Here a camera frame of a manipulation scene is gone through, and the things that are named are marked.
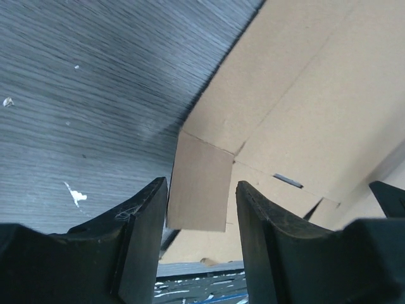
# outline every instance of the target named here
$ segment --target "cardboard box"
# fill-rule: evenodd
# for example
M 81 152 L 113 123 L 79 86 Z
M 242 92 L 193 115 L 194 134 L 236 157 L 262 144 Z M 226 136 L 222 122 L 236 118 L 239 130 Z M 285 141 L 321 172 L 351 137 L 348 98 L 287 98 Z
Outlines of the cardboard box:
M 184 125 L 182 134 L 211 147 L 213 154 L 196 153 L 185 164 L 177 156 L 191 143 L 179 141 L 168 226 L 201 231 L 178 235 L 166 253 L 177 252 L 171 262 L 240 258 L 234 247 L 239 232 L 226 225 L 235 216 L 229 214 L 234 172 L 248 181 L 261 175 L 259 190 L 293 212 L 309 194 L 314 200 L 304 204 L 307 211 L 323 198 L 320 210 L 339 206 L 334 207 L 339 212 L 330 212 L 339 217 L 358 202 L 377 168 L 405 138 L 404 13 L 401 0 L 264 4 Z M 216 161 L 220 154 L 226 161 Z M 190 169 L 193 174 L 187 175 L 179 166 L 200 171 Z M 221 179 L 212 183 L 213 174 Z M 303 188 L 294 189 L 300 197 L 275 186 L 275 174 L 300 183 Z M 329 223 L 318 211 L 316 221 L 323 220 Z M 207 232 L 225 227 L 222 237 Z M 180 255 L 176 248 L 192 242 L 209 246 L 187 248 L 197 252 L 194 256 Z M 228 250 L 215 256 L 208 247 Z

